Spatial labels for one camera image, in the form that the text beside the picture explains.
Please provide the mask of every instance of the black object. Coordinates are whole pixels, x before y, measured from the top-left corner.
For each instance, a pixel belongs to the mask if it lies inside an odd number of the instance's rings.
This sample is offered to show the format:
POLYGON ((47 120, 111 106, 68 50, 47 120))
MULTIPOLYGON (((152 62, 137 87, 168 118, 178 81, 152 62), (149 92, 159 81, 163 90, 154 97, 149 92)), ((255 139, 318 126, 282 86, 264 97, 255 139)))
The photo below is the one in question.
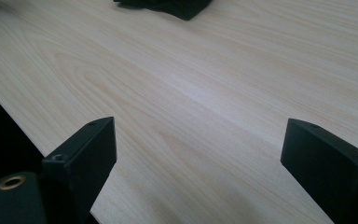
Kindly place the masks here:
POLYGON ((162 11, 184 21, 189 21, 212 0, 114 0, 120 7, 147 8, 153 11, 162 11))
POLYGON ((358 223, 358 148, 289 119, 281 162, 335 223, 358 223))
POLYGON ((85 125, 42 160, 40 175, 0 179, 0 223, 85 223, 116 161, 114 119, 85 125))

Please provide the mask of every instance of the wood grain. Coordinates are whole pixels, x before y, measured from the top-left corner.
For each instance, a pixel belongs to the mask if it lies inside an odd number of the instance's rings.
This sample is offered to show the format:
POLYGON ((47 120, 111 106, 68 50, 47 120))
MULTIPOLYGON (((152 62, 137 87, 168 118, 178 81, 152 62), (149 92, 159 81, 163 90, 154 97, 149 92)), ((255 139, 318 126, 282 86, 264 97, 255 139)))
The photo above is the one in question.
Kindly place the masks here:
POLYGON ((101 223, 331 223, 280 155, 288 118, 358 147, 358 0, 2 0, 0 103, 44 155, 116 118, 101 223))

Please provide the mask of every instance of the light wood grain surface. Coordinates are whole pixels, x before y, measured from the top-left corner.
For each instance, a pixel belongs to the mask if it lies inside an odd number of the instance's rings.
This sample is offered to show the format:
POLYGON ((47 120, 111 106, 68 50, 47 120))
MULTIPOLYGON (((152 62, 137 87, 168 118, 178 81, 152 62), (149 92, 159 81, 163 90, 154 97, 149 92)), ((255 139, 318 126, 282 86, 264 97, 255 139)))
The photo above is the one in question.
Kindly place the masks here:
POLYGON ((358 0, 3 0, 0 103, 44 155, 116 118, 101 223, 331 223, 280 156, 288 118, 358 147, 358 0))

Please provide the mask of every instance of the black cloth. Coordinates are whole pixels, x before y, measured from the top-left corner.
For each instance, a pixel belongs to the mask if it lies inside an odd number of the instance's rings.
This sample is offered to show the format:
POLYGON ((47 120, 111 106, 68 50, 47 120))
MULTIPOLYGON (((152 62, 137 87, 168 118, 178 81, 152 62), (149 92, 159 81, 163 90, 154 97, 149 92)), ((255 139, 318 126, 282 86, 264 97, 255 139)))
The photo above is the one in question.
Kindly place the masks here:
POLYGON ((120 7, 147 8, 169 13, 189 21, 205 9, 212 0, 114 0, 120 7))

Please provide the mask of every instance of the metal grommet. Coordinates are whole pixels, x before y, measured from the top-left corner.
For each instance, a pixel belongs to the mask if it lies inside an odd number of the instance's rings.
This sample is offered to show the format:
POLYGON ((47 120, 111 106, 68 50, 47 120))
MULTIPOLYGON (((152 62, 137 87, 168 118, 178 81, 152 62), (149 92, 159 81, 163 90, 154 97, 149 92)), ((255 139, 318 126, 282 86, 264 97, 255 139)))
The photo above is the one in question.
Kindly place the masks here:
POLYGON ((25 176, 16 175, 0 183, 0 190, 14 189, 25 182, 25 176))

